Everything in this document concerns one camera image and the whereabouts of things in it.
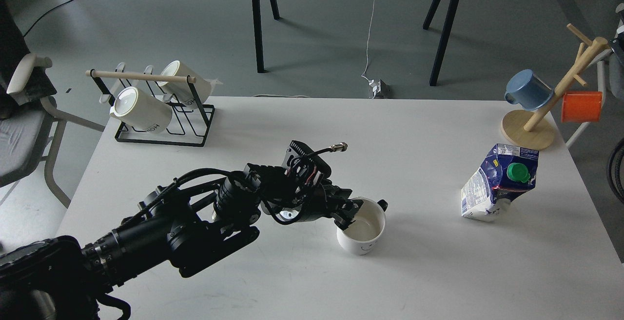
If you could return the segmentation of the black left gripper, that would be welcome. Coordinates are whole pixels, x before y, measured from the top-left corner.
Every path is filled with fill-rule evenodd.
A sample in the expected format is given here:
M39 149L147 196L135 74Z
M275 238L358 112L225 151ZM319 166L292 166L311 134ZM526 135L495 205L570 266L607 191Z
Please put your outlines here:
M262 211L279 224L329 218L345 231L364 201L351 200L351 189L331 182L332 169L321 155L344 152L347 148L345 142L339 142L314 151L304 142L292 140L281 166L248 163L244 175L258 195Z

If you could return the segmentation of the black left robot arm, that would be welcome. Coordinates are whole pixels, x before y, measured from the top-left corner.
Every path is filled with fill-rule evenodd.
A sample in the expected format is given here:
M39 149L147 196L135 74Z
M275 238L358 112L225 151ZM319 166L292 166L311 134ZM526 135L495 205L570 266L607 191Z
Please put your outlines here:
M347 147L314 151L292 140L281 166L196 169L157 187L138 213L93 243L60 236L3 254L1 318L97 320L100 306L108 306L127 320L131 306L111 296L115 286L165 261L192 277L254 242L261 214L283 226L329 218L345 230L363 202L332 184L321 155Z

